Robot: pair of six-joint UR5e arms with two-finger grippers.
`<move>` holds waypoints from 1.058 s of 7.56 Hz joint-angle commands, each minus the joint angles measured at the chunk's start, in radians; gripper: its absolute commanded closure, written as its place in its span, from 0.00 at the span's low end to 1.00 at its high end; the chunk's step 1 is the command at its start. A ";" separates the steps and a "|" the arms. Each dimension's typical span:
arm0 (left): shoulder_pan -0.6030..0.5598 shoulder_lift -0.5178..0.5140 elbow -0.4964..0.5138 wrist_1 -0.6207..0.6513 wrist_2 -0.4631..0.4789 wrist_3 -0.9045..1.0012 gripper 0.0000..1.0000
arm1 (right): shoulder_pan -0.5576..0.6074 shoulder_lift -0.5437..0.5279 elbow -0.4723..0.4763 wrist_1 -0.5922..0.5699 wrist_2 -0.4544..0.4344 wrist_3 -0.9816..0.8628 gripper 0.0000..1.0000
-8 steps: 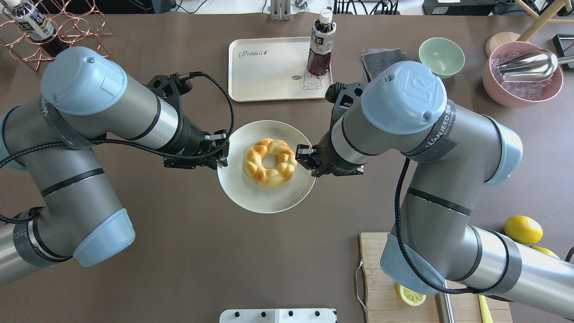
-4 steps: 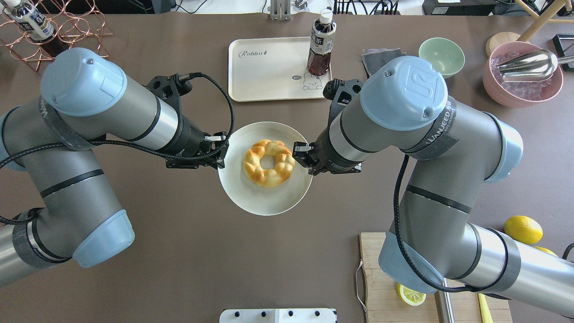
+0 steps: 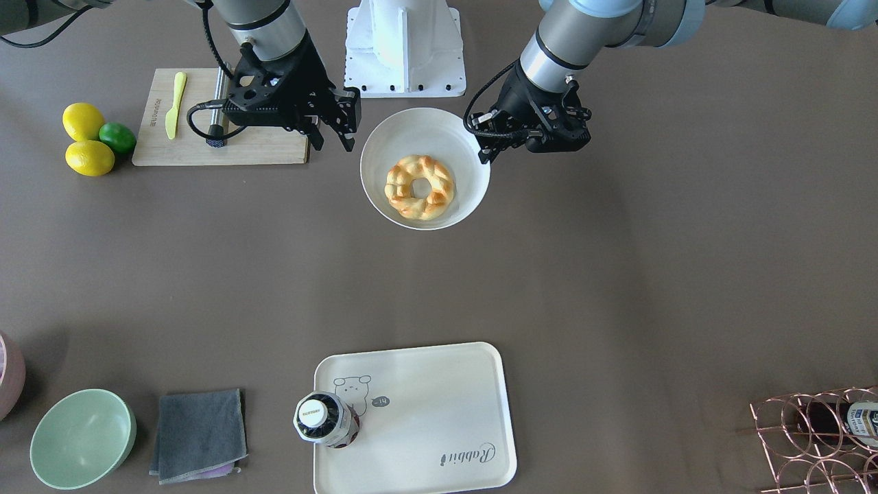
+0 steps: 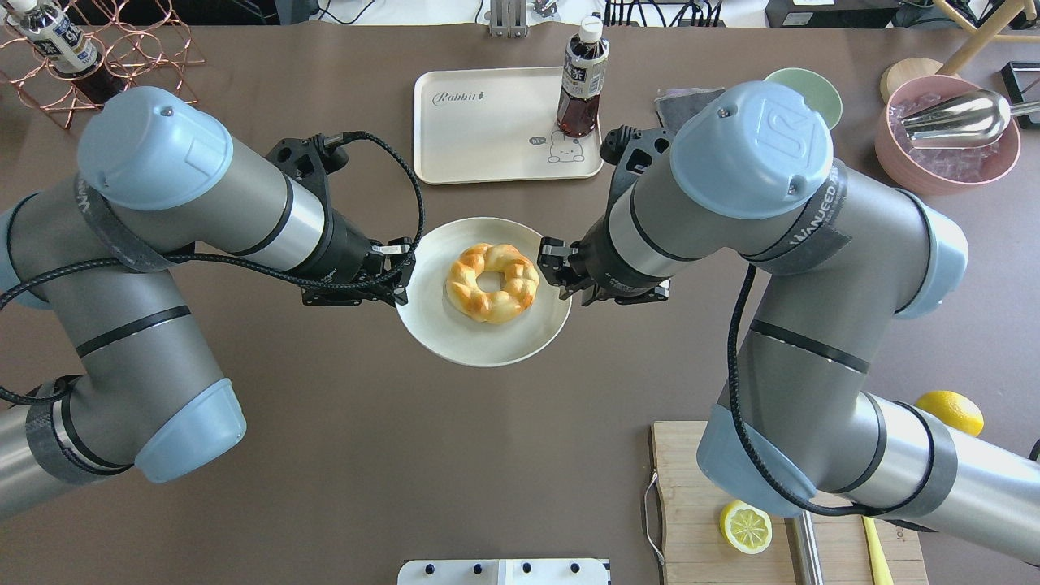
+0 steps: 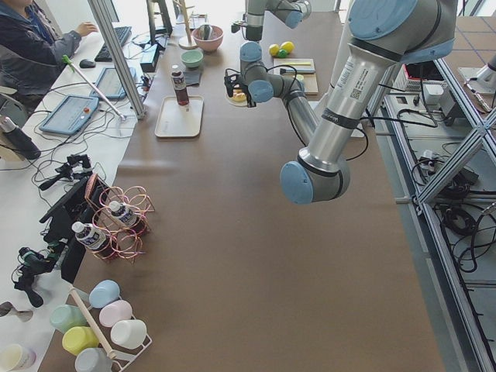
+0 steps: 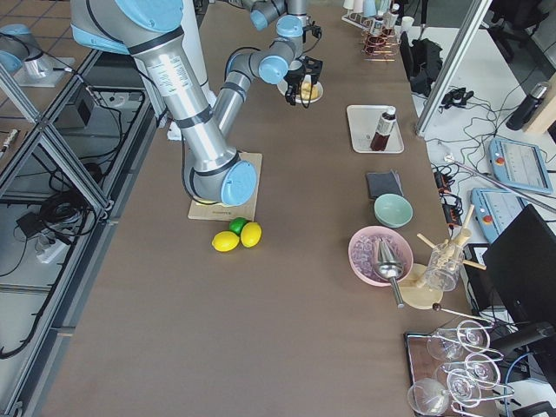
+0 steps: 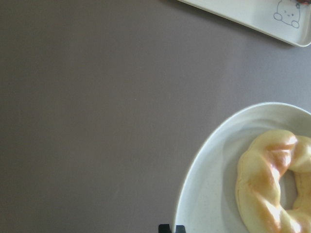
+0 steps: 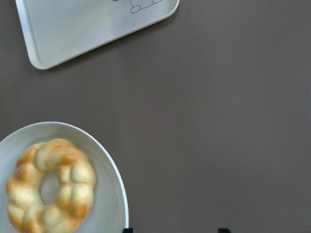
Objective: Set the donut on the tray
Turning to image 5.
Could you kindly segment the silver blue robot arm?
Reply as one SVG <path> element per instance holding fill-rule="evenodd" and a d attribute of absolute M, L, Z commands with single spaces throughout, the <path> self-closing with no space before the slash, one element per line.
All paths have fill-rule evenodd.
<path fill-rule="evenodd" d="M 264 16 L 272 13 L 288 27 L 307 18 L 307 1 L 248 1 L 243 21 L 246 40 L 239 51 L 240 70 L 225 77 L 228 93 L 240 87 L 249 107 L 279 98 L 304 147 L 286 163 L 280 183 L 295 204 L 329 201 L 346 192 L 350 171 L 343 149 L 357 127 L 386 70 L 396 64 L 436 60 L 454 43 L 455 1 L 355 1 L 341 43 L 349 50 L 339 78 L 316 114 L 294 77 L 272 74 L 262 62 Z"/>

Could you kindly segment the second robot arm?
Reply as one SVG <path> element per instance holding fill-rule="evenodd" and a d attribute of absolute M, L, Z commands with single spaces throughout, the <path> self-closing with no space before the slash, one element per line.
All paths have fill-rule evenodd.
<path fill-rule="evenodd" d="M 264 31 L 264 17 L 269 12 L 289 29 L 295 29 L 312 13 L 310 1 L 249 0 L 245 1 L 243 18 L 231 25 L 231 33 L 242 32 L 244 40 L 260 42 Z"/>

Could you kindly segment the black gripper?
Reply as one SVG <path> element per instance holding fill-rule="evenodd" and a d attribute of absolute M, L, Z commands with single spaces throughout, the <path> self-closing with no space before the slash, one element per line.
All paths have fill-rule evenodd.
<path fill-rule="evenodd" d="M 248 85 L 243 80 L 240 72 L 233 69 L 225 69 L 224 85 L 227 95 L 230 98 L 233 97 L 234 89 L 241 89 L 246 94 L 246 106 L 248 108 L 254 108 L 257 106 L 256 102 L 253 100 L 251 94 L 249 93 Z"/>

